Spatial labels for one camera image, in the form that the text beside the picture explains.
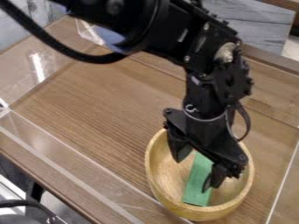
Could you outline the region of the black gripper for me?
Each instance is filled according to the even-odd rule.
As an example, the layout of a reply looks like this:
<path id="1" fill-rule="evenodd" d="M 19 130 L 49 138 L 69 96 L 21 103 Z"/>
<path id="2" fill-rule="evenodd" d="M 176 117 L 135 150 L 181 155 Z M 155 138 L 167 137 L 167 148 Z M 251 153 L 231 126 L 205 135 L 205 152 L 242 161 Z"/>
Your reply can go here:
<path id="1" fill-rule="evenodd" d="M 184 110 L 165 108 L 163 116 L 173 161 L 180 163 L 196 150 L 213 162 L 201 191 L 219 188 L 226 177 L 238 179 L 248 164 L 248 156 L 230 134 L 226 114 L 199 119 Z"/>

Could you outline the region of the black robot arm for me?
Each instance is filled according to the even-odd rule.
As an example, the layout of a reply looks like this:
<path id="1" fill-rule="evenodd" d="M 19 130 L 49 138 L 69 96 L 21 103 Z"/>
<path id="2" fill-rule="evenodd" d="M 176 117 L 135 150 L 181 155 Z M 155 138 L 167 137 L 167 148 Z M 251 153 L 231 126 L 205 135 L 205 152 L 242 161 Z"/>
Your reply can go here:
<path id="1" fill-rule="evenodd" d="M 248 165 L 232 132 L 235 115 L 251 124 L 240 100 L 251 95 L 254 80 L 242 55 L 242 40 L 201 0 L 52 0 L 71 16 L 116 34 L 109 49 L 124 55 L 147 52 L 185 71 L 181 107 L 163 110 L 167 142 L 175 161 L 191 151 L 212 161 L 201 190 L 238 178 Z"/>

